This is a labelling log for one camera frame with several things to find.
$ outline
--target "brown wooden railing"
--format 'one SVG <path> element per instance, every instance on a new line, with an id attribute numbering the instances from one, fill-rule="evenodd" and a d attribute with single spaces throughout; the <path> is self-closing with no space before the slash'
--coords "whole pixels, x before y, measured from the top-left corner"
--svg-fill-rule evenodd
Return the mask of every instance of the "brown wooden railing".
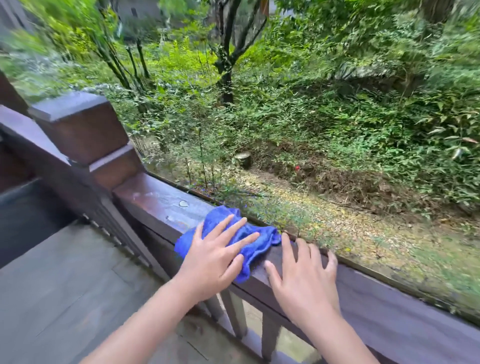
<path id="1" fill-rule="evenodd" d="M 75 92 L 27 113 L 7 83 L 0 84 L 10 107 L 0 106 L 7 145 L 78 216 L 100 226 L 161 278 L 174 276 L 181 264 L 175 241 L 214 206 L 149 174 L 104 97 Z M 281 272 L 281 256 L 281 247 L 272 247 L 264 259 Z M 344 264 L 337 287 L 343 316 L 381 363 L 478 363 L 476 327 Z M 309 342 L 278 305 L 261 262 L 248 281 L 233 283 L 220 296 L 226 315 L 216 296 L 204 303 L 212 318 L 266 361 L 288 361 L 276 352 L 282 326 Z M 261 338 L 247 328 L 243 300 L 263 313 Z"/>

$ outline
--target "gray floor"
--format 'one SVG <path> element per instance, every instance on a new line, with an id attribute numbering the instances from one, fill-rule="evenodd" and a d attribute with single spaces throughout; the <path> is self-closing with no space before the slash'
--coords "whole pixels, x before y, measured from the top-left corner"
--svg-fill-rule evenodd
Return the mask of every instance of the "gray floor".
<path id="1" fill-rule="evenodd" d="M 78 363 L 160 286 L 90 226 L 60 230 L 0 269 L 0 362 Z M 261 363 L 189 315 L 151 363 Z"/>

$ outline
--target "microfiber cloth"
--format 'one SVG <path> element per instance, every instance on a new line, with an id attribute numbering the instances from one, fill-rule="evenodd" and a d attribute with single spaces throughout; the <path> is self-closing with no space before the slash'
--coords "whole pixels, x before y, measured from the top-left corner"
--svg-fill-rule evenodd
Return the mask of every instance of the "microfiber cloth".
<path id="1" fill-rule="evenodd" d="M 211 232 L 215 226 L 217 226 L 222 220 L 231 214 L 233 214 L 234 217 L 227 225 L 227 229 L 241 219 L 240 210 L 237 208 L 219 206 L 210 211 L 205 217 L 202 239 L 204 239 L 205 236 L 207 236 L 207 234 Z M 240 250 L 240 254 L 243 254 L 244 260 L 240 274 L 235 279 L 235 282 L 237 283 L 242 283 L 250 277 L 250 263 L 255 259 L 255 257 L 266 252 L 271 245 L 278 245 L 281 241 L 281 236 L 278 230 L 274 227 L 258 227 L 246 223 L 240 229 L 238 229 L 228 245 L 232 245 L 233 243 L 236 243 L 257 231 L 260 233 L 258 239 L 251 244 L 244 246 L 242 250 Z M 175 252 L 177 252 L 182 258 L 185 258 L 187 255 L 190 245 L 192 244 L 194 234 L 195 228 L 188 230 L 177 240 L 177 243 L 175 244 Z"/>

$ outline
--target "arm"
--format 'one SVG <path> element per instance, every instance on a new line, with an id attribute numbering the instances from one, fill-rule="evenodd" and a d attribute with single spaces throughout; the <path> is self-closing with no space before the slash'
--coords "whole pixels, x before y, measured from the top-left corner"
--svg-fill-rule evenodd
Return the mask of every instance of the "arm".
<path id="1" fill-rule="evenodd" d="M 148 362 L 157 346 L 194 305 L 227 288 L 240 273 L 243 263 L 243 256 L 239 254 L 241 248 L 259 236 L 254 233 L 226 246 L 247 221 L 243 218 L 225 230 L 232 218 L 233 215 L 230 215 L 223 220 L 204 239 L 201 223 L 178 274 L 160 287 L 137 313 L 81 364 Z"/>
<path id="2" fill-rule="evenodd" d="M 378 361 L 345 321 L 336 290 L 337 260 L 328 253 L 324 269 L 318 247 L 297 239 L 298 260 L 290 238 L 282 234 L 283 278 L 271 262 L 265 262 L 278 303 L 329 364 L 378 364 Z"/>

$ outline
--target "blue towel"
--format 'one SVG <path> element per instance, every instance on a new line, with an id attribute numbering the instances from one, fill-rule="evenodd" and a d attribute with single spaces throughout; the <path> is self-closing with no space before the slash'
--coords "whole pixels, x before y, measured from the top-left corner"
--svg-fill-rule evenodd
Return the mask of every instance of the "blue towel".
<path id="1" fill-rule="evenodd" d="M 219 224 L 223 219 L 228 215 L 234 214 L 232 221 L 227 225 L 229 228 L 231 225 L 235 224 L 241 219 L 240 210 L 237 208 L 227 208 L 225 206 L 219 206 L 210 211 L 205 217 L 204 229 L 202 231 L 202 239 L 207 236 L 209 232 L 213 230 L 215 226 Z M 233 238 L 230 240 L 228 245 L 231 245 L 243 238 L 246 238 L 248 235 L 253 234 L 258 231 L 260 236 L 253 243 L 248 244 L 240 250 L 240 253 L 243 254 L 245 259 L 243 260 L 243 266 L 241 268 L 240 274 L 235 279 L 235 282 L 242 283 L 250 277 L 250 263 L 253 259 L 261 253 L 264 253 L 268 250 L 271 245 L 278 245 L 281 241 L 280 233 L 277 229 L 272 226 L 267 226 L 260 228 L 258 226 L 253 226 L 252 224 L 246 223 L 243 225 Z M 177 243 L 175 244 L 175 252 L 180 254 L 182 258 L 188 253 L 190 245 L 192 244 L 193 234 L 195 233 L 195 228 L 188 230 L 182 236 L 179 237 Z"/>

